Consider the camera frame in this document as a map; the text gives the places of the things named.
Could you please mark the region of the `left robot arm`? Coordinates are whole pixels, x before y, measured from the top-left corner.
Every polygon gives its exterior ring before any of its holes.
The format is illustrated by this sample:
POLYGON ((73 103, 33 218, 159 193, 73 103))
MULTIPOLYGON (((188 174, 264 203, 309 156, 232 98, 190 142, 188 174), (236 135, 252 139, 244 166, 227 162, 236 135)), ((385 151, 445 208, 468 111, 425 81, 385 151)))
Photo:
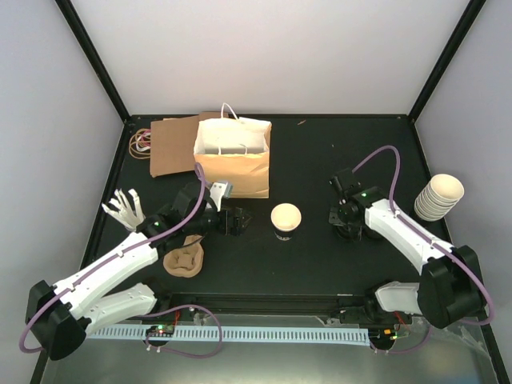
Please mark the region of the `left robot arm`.
POLYGON ((253 217, 248 210, 222 204, 231 189, 228 182, 190 183, 151 216, 144 215, 136 190, 116 190, 102 208, 128 230, 128 236, 76 274, 54 284, 33 285, 25 332, 35 336, 40 351, 57 361, 106 326, 132 317, 165 318, 172 301, 153 278, 117 293, 113 288, 157 261, 173 277, 196 276, 203 264, 204 237, 239 236, 253 217))

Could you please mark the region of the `yellow paper takeout bag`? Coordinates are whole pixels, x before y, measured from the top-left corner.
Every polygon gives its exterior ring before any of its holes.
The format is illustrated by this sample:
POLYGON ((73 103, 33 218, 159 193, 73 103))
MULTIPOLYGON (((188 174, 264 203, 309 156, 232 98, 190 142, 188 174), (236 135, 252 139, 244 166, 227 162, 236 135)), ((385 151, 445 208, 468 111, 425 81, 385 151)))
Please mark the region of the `yellow paper takeout bag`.
POLYGON ((224 102, 219 116, 198 124, 194 159, 207 181, 230 182, 233 198, 268 198, 271 129, 271 122, 244 118, 224 102))

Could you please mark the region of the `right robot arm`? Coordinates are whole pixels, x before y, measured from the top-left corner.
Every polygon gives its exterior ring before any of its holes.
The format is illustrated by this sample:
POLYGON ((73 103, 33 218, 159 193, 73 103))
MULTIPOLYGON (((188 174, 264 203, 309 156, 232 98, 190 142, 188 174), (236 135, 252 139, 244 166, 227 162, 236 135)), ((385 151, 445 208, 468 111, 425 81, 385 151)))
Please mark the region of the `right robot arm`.
POLYGON ((383 322, 392 312, 423 316, 439 329, 483 310, 487 300, 481 290, 476 253, 456 247, 430 233, 397 208, 377 187, 365 189, 352 170, 330 178, 337 203, 329 223, 340 236, 361 234, 382 237, 416 269, 418 282, 385 282, 363 303, 365 316, 383 322))

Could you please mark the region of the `cardboard cup carrier stack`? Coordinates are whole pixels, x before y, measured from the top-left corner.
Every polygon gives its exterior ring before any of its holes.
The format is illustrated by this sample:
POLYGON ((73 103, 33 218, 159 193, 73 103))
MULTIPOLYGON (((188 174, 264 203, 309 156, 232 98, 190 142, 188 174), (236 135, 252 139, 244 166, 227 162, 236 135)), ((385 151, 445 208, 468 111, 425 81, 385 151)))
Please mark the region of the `cardboard cup carrier stack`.
POLYGON ((186 237, 185 244, 172 250, 163 258, 166 272, 178 278, 192 278, 199 274, 204 260, 203 236, 186 237))

